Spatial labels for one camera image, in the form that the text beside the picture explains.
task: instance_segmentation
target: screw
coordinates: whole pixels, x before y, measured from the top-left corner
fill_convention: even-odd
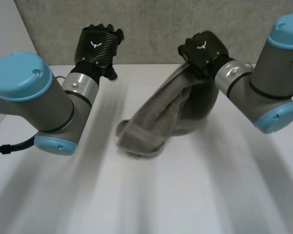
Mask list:
[[[233,69],[231,70],[230,74],[231,74],[231,75],[235,75],[236,72],[237,72],[237,69],[236,69],[236,68],[233,68]]]
[[[77,83],[77,82],[73,82],[73,83],[72,83],[72,87],[73,87],[74,89],[77,89],[77,88],[78,88],[78,83]]]

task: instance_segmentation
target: white table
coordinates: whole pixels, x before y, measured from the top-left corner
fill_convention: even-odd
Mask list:
[[[115,146],[117,123],[177,66],[116,65],[73,156],[0,155],[0,234],[293,234],[293,123],[264,135],[220,94],[206,124],[157,158]],[[6,116],[0,145],[35,132]]]

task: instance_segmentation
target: carbon fiber hand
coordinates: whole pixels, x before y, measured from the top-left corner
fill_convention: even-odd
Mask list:
[[[94,64],[101,72],[101,76],[108,79],[116,79],[117,74],[113,69],[113,57],[117,54],[117,47],[124,39],[121,29],[114,31],[109,24],[97,26],[90,25],[82,30],[74,61],[89,62]]]

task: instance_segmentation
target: concrete wall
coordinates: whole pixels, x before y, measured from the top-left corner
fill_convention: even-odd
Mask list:
[[[73,64],[81,29],[112,23],[125,32],[115,63],[180,63],[177,46],[210,29],[231,56],[257,61],[267,33],[293,0],[15,0],[37,53]]]

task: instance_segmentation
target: gray sock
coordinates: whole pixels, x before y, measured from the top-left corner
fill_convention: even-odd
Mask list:
[[[214,106],[218,89],[192,65],[179,67],[130,119],[116,129],[116,144],[128,153],[158,155],[170,136],[195,130]]]

